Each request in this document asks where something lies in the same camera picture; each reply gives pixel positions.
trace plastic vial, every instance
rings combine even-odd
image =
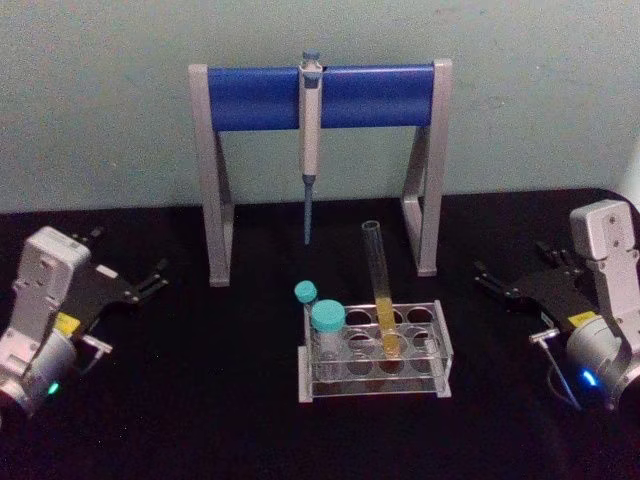
[[[341,377],[342,369],[338,360],[345,317],[344,306],[335,300],[320,300],[311,309],[314,346],[320,360],[316,374],[322,382],[336,381]]]

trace clear acrylic rack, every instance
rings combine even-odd
[[[305,345],[298,347],[298,397],[435,393],[450,397],[453,348],[440,302],[393,306],[400,357],[382,350],[375,305],[347,306],[337,357],[323,358],[304,309]]]

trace wall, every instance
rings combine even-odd
[[[453,58],[447,192],[607,185],[639,133],[640,7],[577,3],[5,1],[0,210],[197,203],[187,65],[309,46],[334,65]],[[397,195],[411,137],[327,131],[318,198]],[[302,197],[295,132],[223,142],[237,201]]]

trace black table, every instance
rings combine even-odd
[[[236,210],[231,287],[211,289],[201,209],[0,216],[0,319],[24,239],[104,225],[94,260],[138,281],[161,257],[170,287],[136,314],[103,319],[114,351],[17,436],[0,439],[2,478],[634,478],[640,427],[581,414],[544,383],[528,345],[542,328],[473,284],[482,259],[513,280],[543,268],[534,241],[571,246],[569,212],[612,194],[568,190],[447,196],[439,273],[415,275],[397,200],[317,202],[313,244],[300,205]],[[453,398],[336,398],[298,404],[301,308],[309,278],[324,298],[371,300],[360,223],[383,227],[394,301],[440,299],[455,351]]]

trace yellow liquid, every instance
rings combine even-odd
[[[387,357],[399,357],[400,342],[396,335],[396,320],[393,316],[391,298],[376,297],[376,310],[382,335],[382,349]]]

